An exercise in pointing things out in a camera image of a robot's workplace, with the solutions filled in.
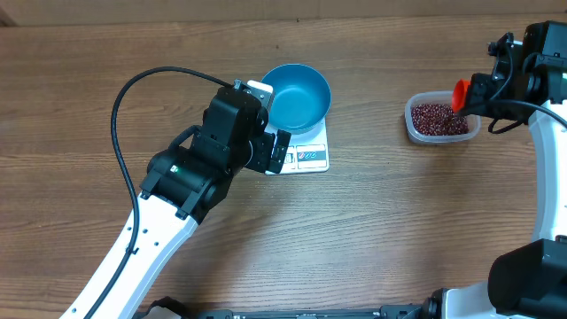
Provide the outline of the red measuring scoop blue handle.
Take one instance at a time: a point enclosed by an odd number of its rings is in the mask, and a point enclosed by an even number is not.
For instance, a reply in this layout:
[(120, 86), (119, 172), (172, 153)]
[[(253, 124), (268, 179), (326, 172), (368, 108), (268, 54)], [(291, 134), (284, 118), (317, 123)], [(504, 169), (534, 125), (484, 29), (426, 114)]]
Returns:
[(459, 80), (453, 90), (451, 107), (454, 113), (459, 113), (465, 106), (466, 96), (470, 87), (470, 81)]

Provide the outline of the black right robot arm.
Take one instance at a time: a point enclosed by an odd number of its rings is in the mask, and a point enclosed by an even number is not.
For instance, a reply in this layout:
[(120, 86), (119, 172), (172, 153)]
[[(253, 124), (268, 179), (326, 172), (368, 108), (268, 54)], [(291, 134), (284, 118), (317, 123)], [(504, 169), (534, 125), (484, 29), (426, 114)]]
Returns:
[(566, 316), (566, 25), (529, 25), (522, 41), (507, 33), (489, 43), (490, 74), (454, 87), (453, 111), (509, 129), (527, 126), (536, 154), (537, 216), (532, 241), (498, 257), (486, 281), (444, 290), (424, 318)]

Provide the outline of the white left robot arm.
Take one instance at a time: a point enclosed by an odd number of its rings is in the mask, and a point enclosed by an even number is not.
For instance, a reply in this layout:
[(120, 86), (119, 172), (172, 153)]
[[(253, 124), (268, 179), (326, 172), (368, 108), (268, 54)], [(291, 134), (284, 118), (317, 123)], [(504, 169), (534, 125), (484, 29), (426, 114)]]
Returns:
[(221, 87), (202, 125), (151, 158), (125, 226), (65, 318), (133, 317), (241, 169), (281, 172), (291, 135), (266, 129), (273, 99), (273, 88), (256, 81)]

